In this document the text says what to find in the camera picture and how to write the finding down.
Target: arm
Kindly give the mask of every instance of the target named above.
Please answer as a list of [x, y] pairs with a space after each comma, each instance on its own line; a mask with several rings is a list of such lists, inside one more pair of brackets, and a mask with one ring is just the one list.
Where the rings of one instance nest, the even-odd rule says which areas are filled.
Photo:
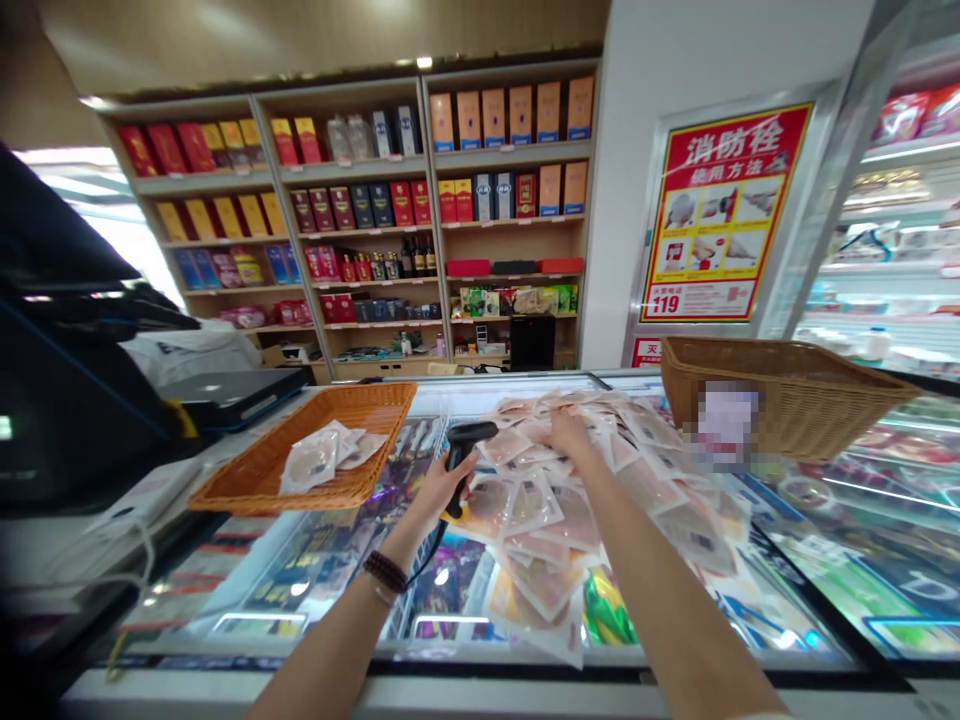
[[590, 444], [583, 421], [554, 412], [553, 442], [580, 474], [617, 585], [671, 715], [727, 720], [787, 713], [713, 599]]
[[[407, 575], [457, 482], [473, 471], [477, 455], [471, 453], [449, 473], [444, 470], [445, 462], [446, 456], [430, 466], [417, 497], [380, 546], [380, 552]], [[377, 595], [375, 584], [384, 597], [392, 597], [370, 575], [358, 574], [264, 688], [247, 720], [349, 717], [391, 610]]]

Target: wall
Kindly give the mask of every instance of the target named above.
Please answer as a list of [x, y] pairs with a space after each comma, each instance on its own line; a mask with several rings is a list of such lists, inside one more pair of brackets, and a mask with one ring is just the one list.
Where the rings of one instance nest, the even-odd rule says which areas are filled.
[[581, 362], [619, 367], [657, 119], [841, 77], [873, 0], [614, 0], [597, 127]]

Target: wicker basket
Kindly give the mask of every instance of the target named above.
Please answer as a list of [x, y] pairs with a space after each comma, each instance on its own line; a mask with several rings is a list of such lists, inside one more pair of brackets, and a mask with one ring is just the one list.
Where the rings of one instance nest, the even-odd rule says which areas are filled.
[[678, 428], [697, 419], [708, 380], [760, 391], [757, 449], [826, 463], [901, 403], [914, 386], [816, 345], [773, 340], [665, 337], [663, 386]]
[[[373, 493], [416, 394], [417, 384], [413, 382], [352, 385], [317, 393], [246, 452], [220, 468], [190, 498], [189, 509], [251, 515], [359, 507]], [[333, 480], [305, 495], [278, 496], [290, 446], [331, 420], [389, 437], [360, 467], [338, 470]]]

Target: refrigerated display case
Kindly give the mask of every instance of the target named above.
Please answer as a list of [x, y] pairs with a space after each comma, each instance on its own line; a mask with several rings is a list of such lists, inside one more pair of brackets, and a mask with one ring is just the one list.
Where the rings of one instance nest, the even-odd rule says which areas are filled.
[[[610, 387], [645, 398], [669, 417], [660, 377], [637, 371], [421, 379], [368, 503], [354, 511], [231, 518], [156, 584], [144, 603], [149, 607], [134, 608], [101, 639], [92, 669], [68, 699], [109, 707], [117, 693], [126, 700], [134, 693], [187, 702], [205, 692], [203, 673], [225, 673], [223, 682], [237, 693], [231, 700], [249, 702], [402, 514], [443, 451], [450, 425], [490, 412], [504, 397]], [[886, 441], [874, 442], [881, 435]], [[917, 661], [949, 672], [960, 667], [960, 516], [952, 494], [960, 478], [955, 465], [930, 462], [946, 455], [917, 459], [915, 448], [931, 438], [940, 443], [937, 452], [950, 453], [960, 432], [898, 408], [832, 465], [785, 461], [763, 472], [719, 475], [724, 489], [751, 507], [749, 542], [736, 547], [731, 573], [691, 567], [788, 695], [832, 689], [839, 698], [870, 689], [890, 698], [889, 710], [911, 697], [905, 678]], [[490, 692], [516, 680], [530, 688], [573, 682], [577, 702], [602, 701], [608, 684], [620, 683], [624, 692], [639, 693], [631, 695], [635, 700], [659, 703], [651, 699], [656, 693], [644, 694], [647, 662], [608, 567], [591, 568], [571, 603], [581, 620], [582, 670], [490, 622], [483, 609], [498, 572], [483, 544], [449, 534], [385, 624], [371, 687], [419, 688], [439, 714], [460, 707], [446, 689], [461, 688], [462, 678], [472, 678], [475, 689], [488, 683]], [[108, 666], [132, 677], [105, 685]], [[803, 714], [797, 702], [791, 709]], [[392, 712], [403, 702], [381, 697], [375, 705], [371, 712]], [[524, 714], [517, 707], [515, 714]], [[536, 711], [564, 715], [577, 707], [551, 695]], [[913, 712], [901, 709], [901, 717]]]

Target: barcode scanner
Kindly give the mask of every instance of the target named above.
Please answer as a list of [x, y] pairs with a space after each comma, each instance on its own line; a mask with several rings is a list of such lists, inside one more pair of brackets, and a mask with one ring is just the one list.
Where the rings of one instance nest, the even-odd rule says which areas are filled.
[[[500, 428], [493, 422], [468, 423], [466, 425], [457, 425], [447, 431], [447, 440], [450, 441], [450, 454], [447, 455], [446, 470], [450, 472], [457, 465], [463, 462], [463, 459], [473, 451], [473, 446], [481, 440], [489, 440], [500, 432]], [[463, 508], [460, 507], [460, 493], [463, 492], [463, 485], [467, 479], [464, 478], [457, 483], [457, 490], [447, 503], [447, 515], [454, 520], [459, 520], [463, 515]]]

